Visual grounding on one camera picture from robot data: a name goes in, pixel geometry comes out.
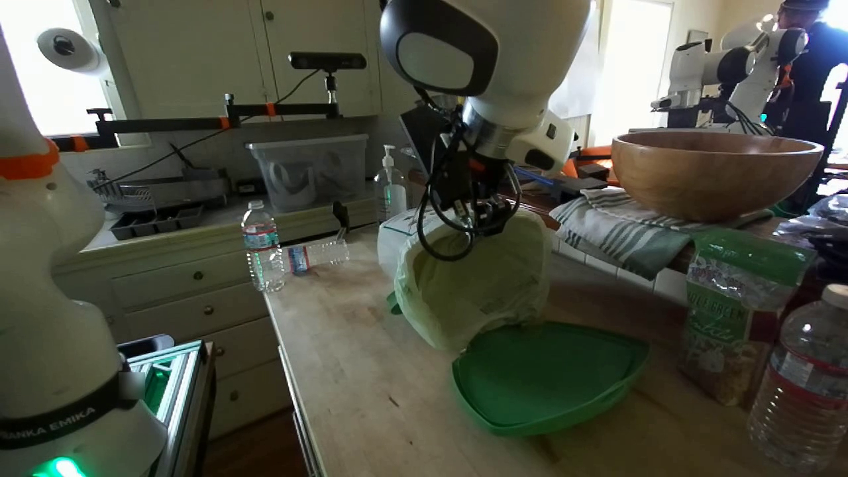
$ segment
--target wooden bowl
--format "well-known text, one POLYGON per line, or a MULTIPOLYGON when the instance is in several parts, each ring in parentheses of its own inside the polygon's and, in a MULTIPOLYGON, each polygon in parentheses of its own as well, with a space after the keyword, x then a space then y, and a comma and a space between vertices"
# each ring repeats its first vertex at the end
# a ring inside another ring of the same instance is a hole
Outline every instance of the wooden bowl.
POLYGON ((621 185, 650 209, 723 222, 788 200, 817 171, 822 147, 777 136, 647 130, 611 141, 621 185))

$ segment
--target green container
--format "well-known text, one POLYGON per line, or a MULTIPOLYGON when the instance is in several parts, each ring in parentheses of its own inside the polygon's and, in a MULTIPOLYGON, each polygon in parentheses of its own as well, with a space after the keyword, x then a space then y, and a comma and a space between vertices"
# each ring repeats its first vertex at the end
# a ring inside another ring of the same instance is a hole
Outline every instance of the green container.
POLYGON ((647 343, 535 324, 480 335, 452 361, 466 414, 492 436, 552 436, 621 402, 647 363, 647 343))

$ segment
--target plastic bag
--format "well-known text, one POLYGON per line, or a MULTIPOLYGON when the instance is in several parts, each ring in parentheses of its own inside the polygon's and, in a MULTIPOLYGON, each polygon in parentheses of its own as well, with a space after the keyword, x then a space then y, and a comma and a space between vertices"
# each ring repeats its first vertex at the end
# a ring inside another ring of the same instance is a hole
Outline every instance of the plastic bag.
POLYGON ((800 287, 810 254, 721 229, 698 236, 694 249, 686 270, 683 373, 719 402, 740 406, 756 389, 780 312, 800 287))
POLYGON ((773 236, 789 243, 848 241, 848 193, 825 196, 808 214, 777 225, 773 236))

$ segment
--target plastic bottle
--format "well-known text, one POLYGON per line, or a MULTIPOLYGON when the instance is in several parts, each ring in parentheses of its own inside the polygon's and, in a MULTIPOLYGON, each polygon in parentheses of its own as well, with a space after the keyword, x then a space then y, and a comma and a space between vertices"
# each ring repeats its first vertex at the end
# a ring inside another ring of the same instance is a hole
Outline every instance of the plastic bottle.
POLYGON ((382 217, 394 217, 401 213, 405 213, 405 181, 398 173, 398 161, 393 156, 394 147, 386 144, 385 147, 385 156, 382 156, 382 173, 377 175, 377 190, 378 190, 378 202, 382 202, 382 217))
POLYGON ((848 287, 830 283, 819 302, 789 312, 756 406, 749 440, 777 465, 825 469, 848 425, 848 287))
POLYGON ((248 202, 240 217, 246 269, 256 291, 267 291, 283 283, 283 254, 279 230, 266 202, 248 202))

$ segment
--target wire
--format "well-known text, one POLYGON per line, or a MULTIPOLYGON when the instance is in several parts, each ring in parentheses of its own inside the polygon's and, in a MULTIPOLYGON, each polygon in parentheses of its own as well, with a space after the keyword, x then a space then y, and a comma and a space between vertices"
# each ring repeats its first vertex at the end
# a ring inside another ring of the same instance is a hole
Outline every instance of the wire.
POLYGON ((185 149, 190 149, 190 147, 199 147, 199 144, 205 144, 205 141, 210 141, 210 139, 214 139, 214 136, 222 136, 222 132, 227 132, 227 130, 214 130, 214 132, 201 136, 201 139, 197 139, 197 141, 190 141, 190 144, 173 147, 169 155, 162 155, 158 160, 154 160, 154 161, 149 161, 149 165, 142 165, 142 167, 138 167, 138 171, 130 171, 130 173, 125 173, 125 175, 119 175, 119 179, 112 179, 112 181, 105 181, 105 183, 119 183, 119 181, 125 181, 125 179, 133 179, 133 175, 138 175, 138 173, 146 173, 146 171, 150 171, 150 167, 173 160, 173 156, 178 156, 180 151, 185 151, 185 149))
POLYGON ((320 70, 312 70, 309 74, 305 74, 299 83, 293 83, 293 88, 279 99, 276 104, 283 104, 286 99, 292 99, 309 77, 315 77, 320 70))
MULTIPOLYGON (((429 94, 423 88, 415 88, 415 94, 421 96, 421 102, 442 114, 447 123, 451 123, 451 139, 447 139, 447 160, 464 147, 466 155, 475 155, 475 147, 466 141, 466 126, 462 123, 459 112, 445 112, 439 104, 434 104, 429 99, 429 94)), ((423 193, 421 193, 421 208, 418 208, 418 220, 415 220, 415 236, 418 236, 418 243, 423 246, 426 254, 438 258, 438 261, 445 261, 445 262, 455 262, 455 261, 464 261, 475 246, 476 246, 476 240, 484 236, 488 230, 495 230, 495 229, 503 229, 509 217, 513 217, 513 213, 521 208, 521 189, 519 189, 519 179, 513 173, 513 165, 507 165, 507 181, 509 181, 509 189, 511 189, 511 208, 503 217, 498 217, 498 222, 484 222, 484 213, 498 213, 498 205, 492 205, 490 200, 480 196, 480 189, 476 183, 470 183, 470 202, 472 205, 466 209, 464 217, 447 217, 445 209, 451 205, 439 205, 439 196, 434 193, 434 181, 442 179, 442 167, 445 161, 438 160, 438 144, 433 147, 429 151, 429 161, 426 161, 426 183, 423 183, 423 193), (426 208, 433 208, 433 213, 439 217, 442 225, 452 229, 455 236, 464 236, 464 246, 459 251, 439 251, 434 249, 434 243, 429 243, 426 233, 423 233, 423 214, 426 214, 426 208)))
POLYGON ((727 102, 727 107, 736 118, 744 136, 765 136, 765 130, 759 123, 752 123, 740 107, 733 107, 732 102, 727 102))

